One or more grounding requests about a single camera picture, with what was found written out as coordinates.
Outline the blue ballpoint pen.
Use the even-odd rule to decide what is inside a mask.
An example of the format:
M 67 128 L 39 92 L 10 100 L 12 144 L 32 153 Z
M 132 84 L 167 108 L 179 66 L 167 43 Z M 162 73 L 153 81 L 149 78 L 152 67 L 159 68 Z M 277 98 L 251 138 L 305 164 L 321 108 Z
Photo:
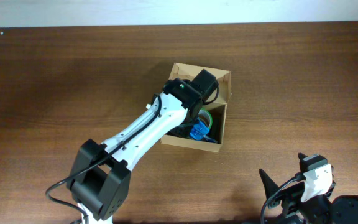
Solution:
M 211 138 L 211 137 L 209 137 L 209 136 L 207 136 L 207 135 L 204 135 L 204 136 L 203 136 L 203 141 L 211 142 L 211 143 L 215 143 L 215 144 L 218 143 L 217 140 L 215 140 L 215 139 L 213 139 L 213 138 Z

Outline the blue whiteboard duster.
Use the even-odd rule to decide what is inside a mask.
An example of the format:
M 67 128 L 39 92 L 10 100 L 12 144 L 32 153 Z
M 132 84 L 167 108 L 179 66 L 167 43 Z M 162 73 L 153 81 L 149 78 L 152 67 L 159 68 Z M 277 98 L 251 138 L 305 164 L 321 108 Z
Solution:
M 208 133 L 209 128 L 199 119 L 198 122 L 193 125 L 190 137 L 194 140 L 201 141 Z

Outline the cardboard box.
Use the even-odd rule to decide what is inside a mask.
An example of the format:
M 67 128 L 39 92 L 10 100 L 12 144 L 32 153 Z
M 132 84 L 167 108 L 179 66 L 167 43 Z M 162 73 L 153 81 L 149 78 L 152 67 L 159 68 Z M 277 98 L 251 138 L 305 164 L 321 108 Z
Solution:
M 219 90 L 214 91 L 213 94 L 207 99 L 210 104 L 203 106 L 203 109 L 208 110 L 212 117 L 214 114 L 221 117 L 220 141 L 215 144 L 203 140 L 197 141 L 190 138 L 185 139 L 176 137 L 173 134 L 166 134 L 160 140 L 162 144 L 187 147 L 210 152 L 219 152 L 219 150 L 222 148 L 227 104 L 231 97 L 231 72 L 229 70 L 221 70 L 217 68 L 175 63 L 173 65 L 172 71 L 170 72 L 169 79 L 173 80 L 175 78 L 181 78 L 182 80 L 193 80 L 202 70 L 206 70 L 210 74 L 214 75 L 219 83 Z

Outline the green tape roll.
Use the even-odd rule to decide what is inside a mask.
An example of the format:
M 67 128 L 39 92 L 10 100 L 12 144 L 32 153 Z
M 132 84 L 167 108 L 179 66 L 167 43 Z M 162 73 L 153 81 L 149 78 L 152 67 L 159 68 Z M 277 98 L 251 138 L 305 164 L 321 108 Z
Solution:
M 213 117 L 208 110 L 201 108 L 198 113 L 198 119 L 202 121 L 208 129 L 211 129 L 213 125 Z

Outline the orange black stapler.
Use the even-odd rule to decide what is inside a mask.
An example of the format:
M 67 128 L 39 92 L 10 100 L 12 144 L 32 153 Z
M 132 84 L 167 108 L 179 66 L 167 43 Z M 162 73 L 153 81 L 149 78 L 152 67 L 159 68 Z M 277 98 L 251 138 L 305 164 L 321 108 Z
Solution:
M 221 130 L 221 117 L 219 115 L 213 115 L 213 124 L 209 132 L 209 136 L 216 140 L 220 141 L 220 130 Z

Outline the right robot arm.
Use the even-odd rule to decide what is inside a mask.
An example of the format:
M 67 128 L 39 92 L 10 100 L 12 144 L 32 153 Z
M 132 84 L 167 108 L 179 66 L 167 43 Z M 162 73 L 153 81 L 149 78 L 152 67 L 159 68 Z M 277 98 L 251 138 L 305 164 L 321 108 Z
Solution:
M 305 189 L 300 182 L 302 173 L 278 186 L 269 175 L 259 170 L 264 185 L 266 201 L 260 212 L 261 223 L 316 223 L 316 224 L 358 224 L 358 195 L 341 195 L 329 200 L 335 184 L 329 192 L 301 201 Z

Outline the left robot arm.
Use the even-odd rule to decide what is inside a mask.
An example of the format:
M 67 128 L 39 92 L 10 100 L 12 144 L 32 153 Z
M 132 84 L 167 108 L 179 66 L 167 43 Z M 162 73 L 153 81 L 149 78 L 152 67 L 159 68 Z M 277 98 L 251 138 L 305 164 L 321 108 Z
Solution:
M 108 223 L 125 201 L 131 172 L 164 135 L 202 140 L 208 125 L 199 119 L 211 95 L 218 95 L 214 75 L 202 70 L 192 80 L 168 80 L 147 111 L 119 134 L 98 144 L 87 140 L 78 150 L 67 189 L 82 214 L 80 223 Z

